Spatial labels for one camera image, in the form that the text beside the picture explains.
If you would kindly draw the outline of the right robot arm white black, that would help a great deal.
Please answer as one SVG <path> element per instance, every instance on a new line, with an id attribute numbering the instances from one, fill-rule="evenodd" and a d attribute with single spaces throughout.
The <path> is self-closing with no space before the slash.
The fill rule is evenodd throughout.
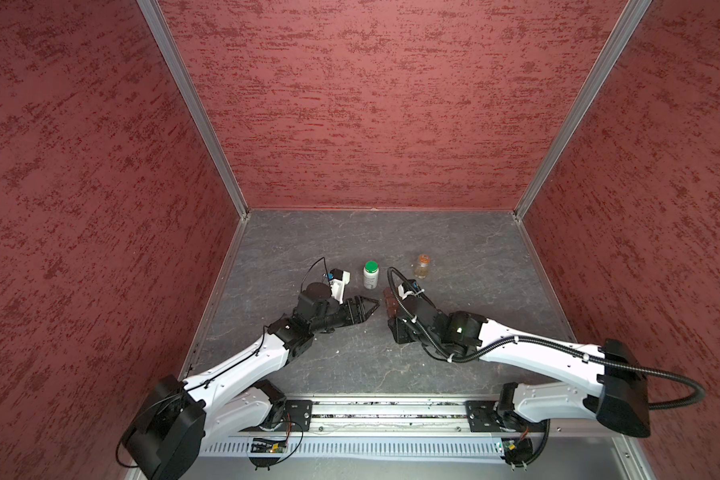
<path id="1" fill-rule="evenodd" d="M 630 437 L 651 433 L 647 376 L 618 340 L 601 346 L 554 340 L 470 312 L 446 314 L 412 293 L 399 299 L 391 329 L 396 342 L 419 342 L 447 363 L 507 364 L 550 378 L 544 385 L 513 380 L 503 388 L 496 410 L 511 428 L 593 419 Z"/>

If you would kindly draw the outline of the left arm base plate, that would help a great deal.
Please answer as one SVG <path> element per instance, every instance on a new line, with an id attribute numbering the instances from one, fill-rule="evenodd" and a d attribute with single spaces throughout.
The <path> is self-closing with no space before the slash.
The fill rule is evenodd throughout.
<path id="1" fill-rule="evenodd" d="M 310 429 L 314 402 L 311 400 L 285 399 L 274 403 L 264 421 L 259 425 L 262 431 L 286 432 Z"/>

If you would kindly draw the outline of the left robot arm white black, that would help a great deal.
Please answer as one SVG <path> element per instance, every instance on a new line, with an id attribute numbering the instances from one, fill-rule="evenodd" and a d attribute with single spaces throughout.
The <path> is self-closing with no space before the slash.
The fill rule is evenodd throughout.
<path id="1" fill-rule="evenodd" d="M 202 448 L 222 437 L 283 420 L 285 396 L 267 375 L 306 352 L 316 335 L 366 322 L 375 299 L 338 300 L 332 288 L 312 283 L 293 312 L 265 326 L 248 348 L 215 367 L 179 380 L 160 379 L 122 434 L 115 450 L 126 451 L 148 479 L 178 479 Z"/>

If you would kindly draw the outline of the white pill bottle green cap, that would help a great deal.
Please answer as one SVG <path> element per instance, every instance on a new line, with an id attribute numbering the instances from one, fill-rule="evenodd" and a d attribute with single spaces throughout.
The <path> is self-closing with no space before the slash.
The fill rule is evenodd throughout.
<path id="1" fill-rule="evenodd" d="M 364 264 L 363 268 L 363 286 L 367 290 L 377 288 L 379 281 L 380 267 L 376 261 L 369 260 Z"/>

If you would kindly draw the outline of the brown weekly pill organizer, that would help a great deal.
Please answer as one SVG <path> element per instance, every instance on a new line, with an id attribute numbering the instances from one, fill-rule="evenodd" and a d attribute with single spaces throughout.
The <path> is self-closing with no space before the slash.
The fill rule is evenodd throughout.
<path id="1" fill-rule="evenodd" d="M 395 293 L 390 287 L 386 287 L 383 290 L 384 304 L 389 320 L 394 320 L 397 317 L 399 303 L 396 299 Z"/>

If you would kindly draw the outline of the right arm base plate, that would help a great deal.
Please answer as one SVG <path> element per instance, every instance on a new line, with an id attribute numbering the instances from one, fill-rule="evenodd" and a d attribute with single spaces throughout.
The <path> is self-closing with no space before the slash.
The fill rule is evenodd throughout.
<path id="1" fill-rule="evenodd" d="M 543 422 L 532 423 L 498 401 L 470 400 L 465 408 L 472 433 L 542 433 L 545 429 Z"/>

